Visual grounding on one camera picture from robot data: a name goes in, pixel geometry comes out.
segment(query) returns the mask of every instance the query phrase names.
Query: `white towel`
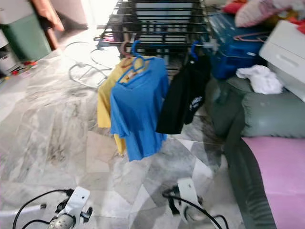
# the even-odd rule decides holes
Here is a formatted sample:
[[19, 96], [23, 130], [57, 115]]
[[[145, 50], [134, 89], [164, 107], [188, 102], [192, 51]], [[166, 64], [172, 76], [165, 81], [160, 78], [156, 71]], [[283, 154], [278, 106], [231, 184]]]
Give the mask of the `white towel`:
[[251, 68], [239, 68], [236, 71], [239, 78], [248, 78], [256, 93], [280, 94], [283, 84], [277, 79], [276, 74], [262, 65], [254, 65]]

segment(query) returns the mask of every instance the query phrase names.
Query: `black metal rack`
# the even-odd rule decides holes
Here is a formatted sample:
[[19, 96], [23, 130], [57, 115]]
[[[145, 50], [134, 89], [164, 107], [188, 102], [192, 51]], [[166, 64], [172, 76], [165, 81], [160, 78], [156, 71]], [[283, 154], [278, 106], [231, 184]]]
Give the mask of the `black metal rack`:
[[[210, 36], [208, 25], [204, 0], [119, 0], [97, 47], [119, 47], [125, 40], [130, 47], [141, 40], [137, 49], [142, 54], [187, 53], [193, 41]], [[110, 34], [114, 42], [103, 40]]]

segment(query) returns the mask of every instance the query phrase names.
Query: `blue box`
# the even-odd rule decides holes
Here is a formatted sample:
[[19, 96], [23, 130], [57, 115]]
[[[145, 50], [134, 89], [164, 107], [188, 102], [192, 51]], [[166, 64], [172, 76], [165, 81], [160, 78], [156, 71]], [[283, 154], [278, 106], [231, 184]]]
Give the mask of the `blue box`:
[[[222, 12], [209, 15], [214, 38], [219, 44], [217, 53], [205, 49], [206, 54], [211, 58], [212, 74], [217, 79], [227, 79], [234, 76], [236, 69], [247, 68], [255, 64], [265, 64], [258, 53], [263, 42], [235, 41], [234, 36], [265, 32], [262, 26], [249, 28], [237, 28], [234, 16]], [[256, 39], [257, 36], [248, 36], [244, 39]]]

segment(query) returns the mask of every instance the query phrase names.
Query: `t-shirt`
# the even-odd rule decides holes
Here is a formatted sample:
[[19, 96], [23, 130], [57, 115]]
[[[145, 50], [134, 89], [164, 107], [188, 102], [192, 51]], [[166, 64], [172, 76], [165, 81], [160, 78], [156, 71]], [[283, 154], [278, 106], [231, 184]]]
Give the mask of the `t-shirt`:
[[[135, 59], [132, 57], [131, 59], [122, 59], [122, 61], [115, 66], [115, 68], [110, 73], [109, 77], [103, 84], [99, 87], [98, 92], [98, 103], [97, 103], [97, 122], [98, 126], [101, 128], [110, 128], [111, 120], [110, 120], [110, 92], [112, 87], [115, 86], [116, 82], [119, 78], [130, 68], [130, 63]], [[135, 68], [139, 68], [142, 65], [141, 60], [137, 60], [134, 63]], [[127, 82], [127, 77], [124, 77], [121, 82]], [[119, 153], [122, 155], [125, 150], [125, 140], [119, 138], [117, 134], [114, 135], [115, 143], [118, 147]]]
[[111, 133], [124, 138], [130, 161], [159, 151], [165, 134], [155, 131], [168, 90], [164, 59], [153, 58], [147, 69], [111, 91]]
[[207, 56], [192, 57], [174, 76], [163, 103], [157, 132], [180, 134], [183, 124], [193, 121], [194, 114], [204, 103], [205, 87], [210, 79], [211, 65]]

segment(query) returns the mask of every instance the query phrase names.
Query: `white cable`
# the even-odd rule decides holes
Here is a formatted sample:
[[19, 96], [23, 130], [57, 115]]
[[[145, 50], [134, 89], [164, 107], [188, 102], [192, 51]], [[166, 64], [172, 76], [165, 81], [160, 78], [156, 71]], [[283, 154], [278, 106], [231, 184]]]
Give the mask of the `white cable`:
[[[99, 62], [97, 62], [97, 61], [95, 61], [95, 60], [93, 59], [92, 53], [93, 53], [94, 51], [97, 51], [98, 49], [94, 49], [94, 50], [90, 51], [90, 53], [89, 53], [90, 58], [91, 58], [91, 60], [92, 60], [93, 62], [95, 62], [96, 64], [105, 66], [105, 67], [106, 67], [105, 69], [98, 69], [98, 68], [96, 68], [95, 66], [93, 66], [93, 65], [91, 65], [91, 64], [77, 61], [77, 60], [74, 59], [73, 57], [67, 55], [66, 52], [65, 52], [66, 49], [67, 49], [67, 47], [69, 47], [69, 46], [72, 45], [72, 44], [76, 44], [76, 43], [84, 43], [84, 44], [90, 45], [88, 42], [72, 42], [72, 43], [68, 44], [68, 45], [64, 48], [63, 53], [65, 54], [65, 56], [68, 57], [68, 58], [70, 58], [71, 60], [75, 61], [75, 63], [76, 63], [75, 65], [73, 65], [73, 66], [69, 69], [69, 71], [68, 71], [69, 77], [70, 77], [71, 80], [73, 80], [73, 81], [75, 81], [75, 82], [77, 82], [77, 83], [80, 83], [81, 85], [84, 85], [84, 86], [86, 86], [86, 87], [98, 88], [98, 87], [108, 78], [108, 76], [105, 75], [105, 74], [103, 73], [103, 71], [111, 70], [111, 68], [108, 67], [108, 66], [106, 66], [106, 65], [103, 65], [102, 63], [99, 63]], [[86, 67], [86, 66], [91, 67], [88, 71], [90, 71], [91, 69], [95, 69], [96, 71], [100, 72], [100, 73], [104, 76], [104, 78], [102, 78], [96, 85], [89, 85], [89, 84], [86, 84], [86, 83], [80, 81], [80, 79], [83, 78], [84, 75], [85, 75], [88, 71], [87, 71], [85, 74], [83, 74], [79, 79], [75, 79], [75, 78], [72, 76], [71, 70], [72, 70], [74, 67], [83, 68], [83, 67]]]
[[[31, 212], [31, 211], [37, 211], [37, 210], [40, 210], [40, 209], [42, 209], [42, 208], [45, 208], [45, 206], [46, 206], [46, 205], [42, 205], [42, 204], [30, 206], [30, 207], [24, 208], [24, 209], [22, 210], [21, 213], [27, 213], [27, 212]], [[0, 211], [0, 217], [15, 216], [15, 215], [17, 214], [18, 211], [19, 211], [19, 209], [10, 210], [10, 211]]]

